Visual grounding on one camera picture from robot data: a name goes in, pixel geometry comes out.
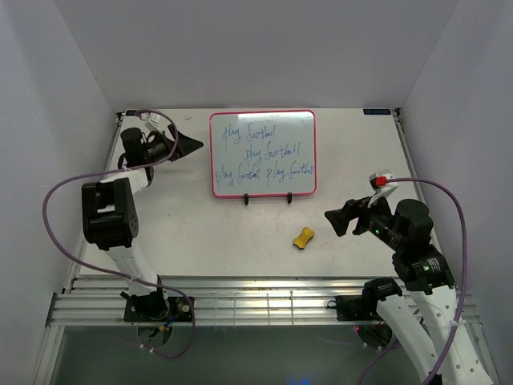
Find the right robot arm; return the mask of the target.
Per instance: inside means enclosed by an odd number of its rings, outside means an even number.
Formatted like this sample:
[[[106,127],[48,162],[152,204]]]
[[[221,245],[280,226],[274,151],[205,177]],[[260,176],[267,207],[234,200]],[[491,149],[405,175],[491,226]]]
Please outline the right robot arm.
[[[405,199],[390,209],[386,198],[349,200],[325,212],[342,237],[371,233],[393,250],[398,279],[375,278],[357,298],[337,296],[329,308],[339,320],[384,321],[426,384],[491,384],[463,324],[457,289],[444,256],[431,242],[433,221],[420,201]]]

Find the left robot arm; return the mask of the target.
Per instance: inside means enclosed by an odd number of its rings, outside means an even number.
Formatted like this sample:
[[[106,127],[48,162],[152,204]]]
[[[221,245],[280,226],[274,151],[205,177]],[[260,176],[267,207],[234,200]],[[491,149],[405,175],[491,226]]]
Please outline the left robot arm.
[[[151,186],[154,163],[176,161],[204,146],[169,124],[175,138],[139,128],[121,132],[124,153],[118,159],[119,172],[96,183],[82,186],[83,233],[88,243],[96,245],[127,276],[128,292],[122,292],[128,314],[142,315],[159,321],[170,310],[167,295],[158,285],[161,279],[147,263],[135,243],[139,235],[139,218],[134,195]]]

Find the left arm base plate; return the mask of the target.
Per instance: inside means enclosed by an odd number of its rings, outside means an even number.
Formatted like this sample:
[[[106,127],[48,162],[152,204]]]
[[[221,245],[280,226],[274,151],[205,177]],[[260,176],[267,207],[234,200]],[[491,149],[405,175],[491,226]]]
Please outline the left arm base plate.
[[[126,298],[123,320],[125,322],[176,322],[192,321],[192,306],[184,297],[166,299],[147,296]]]

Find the yellow bone-shaped eraser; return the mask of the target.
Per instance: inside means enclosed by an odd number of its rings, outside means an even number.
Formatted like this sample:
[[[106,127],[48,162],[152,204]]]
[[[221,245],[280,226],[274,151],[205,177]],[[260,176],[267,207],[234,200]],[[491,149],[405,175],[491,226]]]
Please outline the yellow bone-shaped eraser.
[[[304,227],[300,234],[293,239],[293,245],[298,249],[305,249],[308,243],[314,238],[315,232],[309,228]]]

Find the pink framed whiteboard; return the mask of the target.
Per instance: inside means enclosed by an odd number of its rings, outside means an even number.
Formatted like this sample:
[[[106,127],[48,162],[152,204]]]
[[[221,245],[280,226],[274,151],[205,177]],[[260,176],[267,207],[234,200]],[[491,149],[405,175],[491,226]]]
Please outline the pink framed whiteboard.
[[[308,196],[317,190],[311,110],[217,112],[209,118],[217,198]]]

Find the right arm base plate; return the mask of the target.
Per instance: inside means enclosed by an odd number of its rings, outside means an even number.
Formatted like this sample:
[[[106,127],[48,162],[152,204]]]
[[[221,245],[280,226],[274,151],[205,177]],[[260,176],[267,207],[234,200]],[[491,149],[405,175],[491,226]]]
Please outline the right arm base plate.
[[[326,304],[327,310],[334,310],[338,321],[381,321],[376,311],[377,303],[364,296],[339,295]]]

